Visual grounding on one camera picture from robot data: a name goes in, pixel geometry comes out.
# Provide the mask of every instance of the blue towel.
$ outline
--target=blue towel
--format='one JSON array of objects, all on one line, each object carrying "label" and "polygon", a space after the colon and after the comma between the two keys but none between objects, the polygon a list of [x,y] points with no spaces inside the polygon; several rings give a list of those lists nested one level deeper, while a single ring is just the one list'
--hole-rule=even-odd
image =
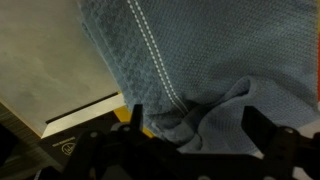
[{"label": "blue towel", "polygon": [[83,0],[83,27],[130,109],[182,152],[250,153],[252,105],[277,124],[318,118],[315,0]]}]

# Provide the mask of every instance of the black mechanism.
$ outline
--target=black mechanism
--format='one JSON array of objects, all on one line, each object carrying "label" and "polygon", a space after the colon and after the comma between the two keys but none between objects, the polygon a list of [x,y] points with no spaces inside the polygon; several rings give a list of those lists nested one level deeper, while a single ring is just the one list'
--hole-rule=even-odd
[{"label": "black mechanism", "polygon": [[142,117],[142,105],[136,105],[131,123],[118,131],[84,133],[60,179],[101,179],[113,165],[120,165],[134,180],[293,179],[294,167],[320,179],[320,134],[309,139],[290,127],[277,127],[254,107],[245,108],[242,128],[263,159],[245,154],[181,154],[171,143],[144,135]]}]

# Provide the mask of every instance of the blue fabric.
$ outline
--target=blue fabric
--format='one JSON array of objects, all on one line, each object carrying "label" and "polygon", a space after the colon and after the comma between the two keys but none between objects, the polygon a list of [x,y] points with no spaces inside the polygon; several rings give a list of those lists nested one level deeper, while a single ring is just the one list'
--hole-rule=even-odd
[{"label": "blue fabric", "polygon": [[300,127],[317,112],[315,0],[83,0],[128,107],[182,152],[253,152],[245,105]]}]

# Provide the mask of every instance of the white stitching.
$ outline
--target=white stitching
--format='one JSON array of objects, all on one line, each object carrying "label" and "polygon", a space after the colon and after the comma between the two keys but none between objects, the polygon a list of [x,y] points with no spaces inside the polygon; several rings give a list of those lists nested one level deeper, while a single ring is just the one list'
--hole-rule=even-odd
[{"label": "white stitching", "polygon": [[161,65],[162,70],[163,70],[163,72],[164,72],[165,78],[166,78],[167,81],[168,81],[170,90],[171,90],[171,92],[173,93],[173,95],[175,96],[175,98],[182,104],[182,106],[184,107],[184,109],[186,110],[186,112],[188,112],[188,111],[189,111],[188,108],[187,108],[186,105],[180,100],[180,98],[177,96],[177,94],[175,93],[175,91],[174,91],[174,89],[173,89],[173,87],[172,87],[172,84],[171,84],[171,81],[170,81],[169,76],[168,76],[168,74],[167,74],[167,71],[165,70],[165,67],[164,67],[164,65],[163,65],[163,60],[162,60],[162,57],[161,57],[161,55],[160,55],[158,46],[157,46],[157,44],[155,43],[155,40],[154,40],[153,35],[152,35],[151,31],[150,31],[150,28],[149,28],[149,25],[148,25],[148,23],[147,23],[147,21],[146,21],[146,18],[145,18],[144,14],[143,14],[143,12],[142,12],[142,10],[141,10],[141,7],[140,7],[139,3],[138,3],[136,0],[134,0],[134,1],[135,1],[135,4],[136,4],[136,6],[137,6],[138,11],[140,11],[140,15],[141,15],[141,17],[142,17],[142,20],[144,21],[144,24],[145,24],[145,26],[146,26],[146,29],[147,29],[148,33],[149,33],[149,36],[150,36],[151,41],[152,41],[152,44],[154,45],[154,48],[156,49],[157,56],[158,56],[159,61],[160,61],[160,65]]},{"label": "white stitching", "polygon": [[164,86],[164,88],[165,88],[165,90],[166,90],[166,93],[167,93],[169,99],[170,99],[171,102],[185,115],[184,111],[176,104],[176,102],[175,102],[175,101],[173,100],[173,98],[171,97],[171,94],[170,94],[170,92],[169,92],[169,90],[168,90],[168,88],[167,88],[167,86],[166,86],[166,83],[165,83],[163,77],[162,77],[162,74],[161,74],[161,72],[160,72],[160,69],[159,69],[158,63],[157,63],[157,61],[156,61],[156,58],[155,58],[155,56],[154,56],[154,54],[153,54],[153,52],[152,52],[151,46],[150,46],[150,44],[149,44],[149,42],[148,42],[148,39],[146,38],[146,34],[144,33],[144,31],[143,31],[143,29],[142,29],[142,27],[141,27],[141,23],[140,23],[137,15],[136,15],[136,12],[135,12],[132,4],[131,4],[131,1],[130,1],[130,0],[127,0],[127,2],[128,2],[129,7],[130,7],[130,9],[131,9],[131,12],[133,13],[133,15],[134,15],[134,17],[135,17],[135,20],[136,20],[136,22],[137,22],[137,24],[138,24],[138,27],[139,27],[139,29],[140,29],[140,31],[141,31],[141,33],[142,33],[142,36],[144,37],[144,41],[145,41],[145,43],[146,43],[147,46],[148,46],[148,49],[149,49],[149,51],[150,51],[150,55],[151,55],[151,57],[152,57],[152,59],[153,59],[153,62],[154,62],[154,64],[155,64],[156,68],[157,68],[158,74],[159,74],[159,76],[160,76],[160,79],[161,79],[161,81],[162,81],[162,84],[163,84],[163,86]]}]

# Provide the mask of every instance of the printed symbol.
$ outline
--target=printed symbol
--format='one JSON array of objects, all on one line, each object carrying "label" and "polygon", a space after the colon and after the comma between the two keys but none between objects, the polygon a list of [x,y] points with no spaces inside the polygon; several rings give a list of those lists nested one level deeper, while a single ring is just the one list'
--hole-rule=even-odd
[{"label": "printed symbol", "polygon": [[65,155],[70,156],[75,146],[75,143],[66,143],[61,147],[61,150]]}]

